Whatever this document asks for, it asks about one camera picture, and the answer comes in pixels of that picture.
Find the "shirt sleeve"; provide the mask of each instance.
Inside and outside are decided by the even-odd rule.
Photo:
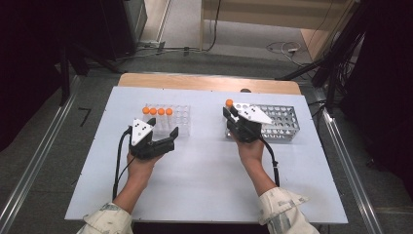
[[[77,234],[132,234],[131,215],[113,203],[83,217],[86,224]]]
[[[298,209],[309,199],[276,187],[260,197],[261,217],[259,223],[267,224],[271,234],[319,233]]]

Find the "desk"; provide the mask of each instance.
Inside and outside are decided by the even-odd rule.
[[[282,87],[285,87],[285,93],[290,89],[293,95],[239,93],[240,88],[259,93],[270,89],[282,90]],[[232,92],[212,91],[213,88]],[[147,222],[257,223],[257,195],[240,162],[236,144],[224,136],[221,102],[233,98],[239,102],[251,100],[294,105],[300,132],[293,141],[271,144],[280,162],[281,184],[312,198],[301,206],[309,221],[347,222],[307,103],[299,93],[293,82],[220,76],[123,75],[106,105],[66,219],[81,219],[84,214],[92,213],[110,201],[117,145],[122,132],[133,117],[139,116],[143,104],[172,101],[174,104],[191,105],[191,136],[177,138],[175,150],[157,163],[149,185],[132,213],[133,219]],[[127,148],[125,140],[124,156]],[[268,152],[265,152],[263,164],[266,172],[272,175]],[[126,177],[123,177],[119,187],[123,187],[125,181]]]
[[[200,48],[204,20],[215,20],[217,7],[218,0],[202,1]],[[329,48],[336,32],[344,28],[356,8],[355,0],[224,0],[219,20],[301,28],[315,60]]]

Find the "white tabletop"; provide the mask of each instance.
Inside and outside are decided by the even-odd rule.
[[[85,166],[66,213],[82,219],[111,201],[119,139],[145,103],[191,105],[191,135],[175,140],[175,150],[154,169],[132,218],[162,222],[256,223],[258,197],[234,142],[224,136],[222,106],[235,102],[292,105],[300,132],[292,141],[271,143],[279,161],[281,186],[310,197],[300,206],[313,223],[347,223],[303,96],[115,87],[106,105]],[[128,136],[121,169],[126,165]],[[273,176],[271,157],[263,164]],[[124,175],[119,191],[126,181]]]

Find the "test tube rack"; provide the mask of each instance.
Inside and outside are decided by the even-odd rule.
[[[261,134],[265,139],[292,140],[300,131],[294,106],[254,104],[272,119],[272,124],[263,124]],[[226,137],[231,137],[226,129]]]
[[[167,137],[175,127],[179,128],[180,137],[190,135],[190,105],[146,103],[143,108],[145,107],[149,109],[149,113],[145,113],[142,109],[142,121],[147,122],[151,118],[156,118],[156,125],[152,130],[155,136]]]

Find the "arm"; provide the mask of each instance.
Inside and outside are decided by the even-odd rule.
[[[279,233],[318,233],[298,209],[307,198],[279,188],[262,167],[264,143],[239,142],[235,137],[241,162],[251,178],[261,201],[261,225],[267,224],[271,234]]]
[[[78,234],[99,234],[99,233],[128,233],[131,231],[131,213],[137,200],[146,188],[149,178],[152,175],[155,163],[162,156],[148,161],[133,158],[128,154],[128,180],[124,188],[113,200],[112,203],[104,205],[99,211],[91,215],[86,215],[85,226],[79,230]]]

